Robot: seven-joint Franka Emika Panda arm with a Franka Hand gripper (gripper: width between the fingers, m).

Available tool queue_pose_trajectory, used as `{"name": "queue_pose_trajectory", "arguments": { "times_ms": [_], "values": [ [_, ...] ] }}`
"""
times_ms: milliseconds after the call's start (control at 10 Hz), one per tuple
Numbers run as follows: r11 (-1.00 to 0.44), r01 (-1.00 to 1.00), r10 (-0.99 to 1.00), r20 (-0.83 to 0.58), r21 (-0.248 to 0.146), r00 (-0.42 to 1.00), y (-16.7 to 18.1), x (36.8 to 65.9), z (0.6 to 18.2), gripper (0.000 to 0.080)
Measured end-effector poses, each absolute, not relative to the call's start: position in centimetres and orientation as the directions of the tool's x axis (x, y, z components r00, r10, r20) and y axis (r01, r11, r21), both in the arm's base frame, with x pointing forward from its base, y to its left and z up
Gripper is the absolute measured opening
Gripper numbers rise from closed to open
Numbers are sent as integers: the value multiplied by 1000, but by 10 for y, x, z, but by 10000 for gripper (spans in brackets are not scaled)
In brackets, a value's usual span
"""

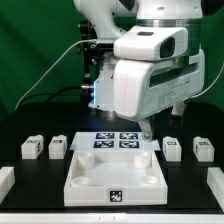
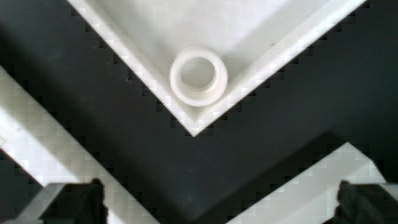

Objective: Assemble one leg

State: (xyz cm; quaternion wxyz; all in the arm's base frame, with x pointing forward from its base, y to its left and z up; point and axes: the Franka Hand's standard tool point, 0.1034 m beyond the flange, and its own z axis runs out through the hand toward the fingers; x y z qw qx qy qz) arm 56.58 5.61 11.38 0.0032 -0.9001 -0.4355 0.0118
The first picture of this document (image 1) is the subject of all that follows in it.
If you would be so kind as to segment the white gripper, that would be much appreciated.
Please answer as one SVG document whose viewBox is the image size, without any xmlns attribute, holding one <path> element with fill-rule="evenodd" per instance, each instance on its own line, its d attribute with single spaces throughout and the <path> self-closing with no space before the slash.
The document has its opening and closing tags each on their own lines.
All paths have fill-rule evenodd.
<svg viewBox="0 0 224 224">
<path fill-rule="evenodd" d="M 176 103 L 172 107 L 169 125 L 180 127 L 185 110 L 184 100 L 203 88 L 205 55 L 202 50 L 189 58 L 189 65 L 181 68 L 178 75 L 175 75 L 173 65 L 173 60 L 155 63 L 120 60 L 116 65 L 115 112 L 124 119 L 139 121 L 145 141 L 151 142 L 153 137 L 150 122 L 145 118 Z"/>
</svg>

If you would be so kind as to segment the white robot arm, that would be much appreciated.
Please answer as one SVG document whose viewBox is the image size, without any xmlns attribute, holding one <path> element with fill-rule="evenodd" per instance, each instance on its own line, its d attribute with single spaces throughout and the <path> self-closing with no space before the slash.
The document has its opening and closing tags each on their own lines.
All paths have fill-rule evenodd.
<svg viewBox="0 0 224 224">
<path fill-rule="evenodd" d="M 101 63 L 89 106 L 137 122 L 150 141 L 149 118 L 167 108 L 179 119 L 202 91 L 202 18 L 224 0 L 73 0 L 96 32 L 89 49 Z"/>
</svg>

